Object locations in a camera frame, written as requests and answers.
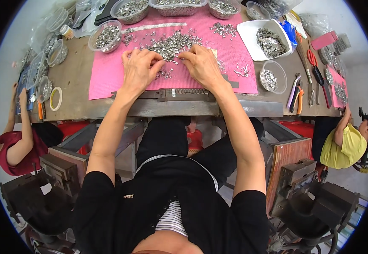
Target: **wooden workbench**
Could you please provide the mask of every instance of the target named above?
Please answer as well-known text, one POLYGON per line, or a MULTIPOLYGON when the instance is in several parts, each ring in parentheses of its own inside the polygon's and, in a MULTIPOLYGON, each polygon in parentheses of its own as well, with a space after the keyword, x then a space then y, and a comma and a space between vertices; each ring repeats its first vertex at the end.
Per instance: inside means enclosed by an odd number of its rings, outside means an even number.
MULTIPOLYGON (((246 9, 243 7, 240 13, 244 21, 248 21, 246 9)), ((50 110, 49 101, 45 102, 46 119, 45 121, 73 120, 73 119, 98 119, 103 118, 108 111, 113 99, 95 99, 88 100, 89 83, 91 79, 91 69, 94 59, 94 52, 88 48, 88 37, 80 39, 67 40, 68 55, 65 61, 49 69, 48 76, 52 80, 53 87, 60 87, 63 91, 63 101, 60 109, 56 112, 50 110)), ((308 49, 308 40, 303 39, 303 48, 305 52, 308 49)), ((321 63, 318 53, 314 52, 318 59, 318 68, 324 76, 325 66, 321 63)), ((315 92, 319 93, 320 105, 308 106, 308 79, 297 51, 287 57, 275 59, 285 70, 287 74, 287 89, 281 94, 274 94, 266 91, 258 83, 258 95, 237 94, 239 100, 249 100, 257 103, 253 104, 253 116, 272 116, 270 108, 265 107, 263 102, 280 102, 283 104, 284 115, 295 115, 286 108, 291 87, 295 79, 295 74, 301 74, 301 80, 305 91, 303 109, 301 115, 309 116, 340 116, 340 112, 331 107, 327 108, 324 93, 321 87, 316 90, 316 83, 313 84, 315 92)), ((263 66, 263 62, 254 62, 256 77, 263 66)), ((56 93, 53 98, 54 106, 57 105, 59 94, 56 93)), ((128 116, 162 116, 162 115, 219 115, 219 107, 216 102, 157 102, 156 99, 140 99, 135 102, 129 111, 128 116)), ((31 112, 31 120, 37 117, 37 105, 31 112)))

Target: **yellow shirt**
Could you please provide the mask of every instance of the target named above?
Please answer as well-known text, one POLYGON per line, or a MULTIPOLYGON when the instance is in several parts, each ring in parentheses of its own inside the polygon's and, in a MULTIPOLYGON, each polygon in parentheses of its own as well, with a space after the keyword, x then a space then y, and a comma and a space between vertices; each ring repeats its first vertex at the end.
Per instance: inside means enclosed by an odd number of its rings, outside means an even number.
POLYGON ((366 151, 367 142, 351 124, 343 129, 342 147, 334 141, 335 130, 325 140, 321 152, 321 163, 335 169, 348 168, 355 164, 366 151))

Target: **metal ruler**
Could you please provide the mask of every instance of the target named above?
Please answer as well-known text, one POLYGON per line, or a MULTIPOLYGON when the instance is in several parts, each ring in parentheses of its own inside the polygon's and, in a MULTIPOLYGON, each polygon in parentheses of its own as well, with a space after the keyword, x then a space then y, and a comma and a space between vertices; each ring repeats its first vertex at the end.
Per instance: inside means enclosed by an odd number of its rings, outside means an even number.
MULTIPOLYGON (((116 92, 111 92, 115 99, 116 92)), ((157 99, 159 102, 166 101, 207 101, 215 102, 214 95, 206 89, 171 88, 144 91, 138 99, 157 99)))

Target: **red shirt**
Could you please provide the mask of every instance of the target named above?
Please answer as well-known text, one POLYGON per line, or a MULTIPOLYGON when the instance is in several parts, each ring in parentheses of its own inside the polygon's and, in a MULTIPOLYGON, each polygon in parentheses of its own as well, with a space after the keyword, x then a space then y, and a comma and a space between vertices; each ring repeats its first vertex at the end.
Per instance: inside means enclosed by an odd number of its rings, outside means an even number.
POLYGON ((22 139, 21 131, 10 131, 0 135, 0 144, 4 144, 0 151, 0 165, 2 169, 9 175, 25 175, 34 171, 32 163, 36 163, 36 169, 40 168, 39 156, 48 153, 47 146, 43 143, 40 137, 37 135, 35 130, 32 128, 33 133, 33 148, 32 150, 19 162, 16 167, 8 164, 6 160, 6 155, 8 149, 15 145, 16 142, 22 139))

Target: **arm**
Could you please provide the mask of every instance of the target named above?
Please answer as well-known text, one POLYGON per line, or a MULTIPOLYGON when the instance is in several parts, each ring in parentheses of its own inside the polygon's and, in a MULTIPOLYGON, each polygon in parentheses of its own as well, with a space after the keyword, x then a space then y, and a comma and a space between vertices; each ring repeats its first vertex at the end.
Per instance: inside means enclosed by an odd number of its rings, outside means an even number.
POLYGON ((8 123, 4 129, 4 133, 14 131, 15 126, 15 103, 16 103, 16 88, 18 87, 18 83, 15 82, 12 85, 12 100, 11 104, 9 106, 9 117, 8 117, 8 123))
POLYGON ((146 49, 125 51, 122 62, 124 83, 95 135, 87 167, 87 174, 92 171, 103 172, 114 185, 115 152, 122 137, 126 115, 165 63, 161 55, 146 49))
POLYGON ((350 111, 349 105, 346 105, 345 115, 339 121, 338 125, 335 128, 335 133, 334 133, 334 142, 340 147, 342 147, 342 143, 343 143, 343 130, 346 128, 351 118, 352 118, 352 113, 350 111))
POLYGON ((32 126, 26 108, 26 89, 24 88, 19 95, 20 101, 20 116, 22 119, 22 139, 11 146, 7 151, 7 162, 15 167, 25 158, 25 156, 33 148, 33 133, 32 126))
POLYGON ((233 197, 245 190, 266 193, 263 153, 248 116, 235 96, 231 85, 222 77, 211 49, 194 45, 183 52, 191 76, 214 94, 225 117, 229 138, 237 156, 237 176, 233 197))

